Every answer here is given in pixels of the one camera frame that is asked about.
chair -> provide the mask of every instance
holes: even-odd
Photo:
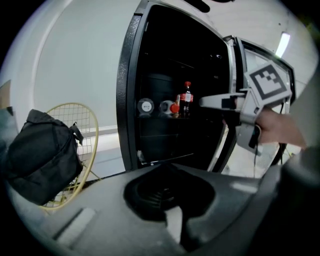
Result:
[[[71,127],[74,123],[83,135],[82,145],[78,143],[77,153],[83,164],[82,172],[59,194],[45,205],[40,206],[48,211],[58,210],[73,200],[82,190],[89,173],[91,172],[99,180],[100,178],[92,171],[92,165],[98,146],[99,126],[94,112],[81,103],[69,102],[60,104],[47,112],[50,116],[58,119]]]

ceiling light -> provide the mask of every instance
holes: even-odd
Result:
[[[275,52],[275,55],[277,55],[279,58],[281,58],[282,55],[284,54],[288,46],[289,40],[290,40],[290,35],[286,32],[282,32],[278,49],[276,49],[276,52]]]

white ceiling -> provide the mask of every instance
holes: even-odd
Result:
[[[282,31],[291,35],[282,58],[294,67],[297,86],[304,86],[318,64],[318,51],[305,26],[278,0],[203,0],[209,13],[201,13],[182,0],[163,0],[212,26],[222,36],[234,35],[276,52]]]

black bag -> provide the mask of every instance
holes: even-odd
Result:
[[[9,146],[4,177],[24,198],[43,205],[82,171],[77,142],[83,136],[50,115],[32,109]]]

coca-cola bottle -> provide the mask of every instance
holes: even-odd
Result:
[[[194,96],[190,92],[191,82],[186,81],[184,87],[185,93],[180,95],[180,116],[182,118],[188,118],[190,116],[190,104],[194,101]]]

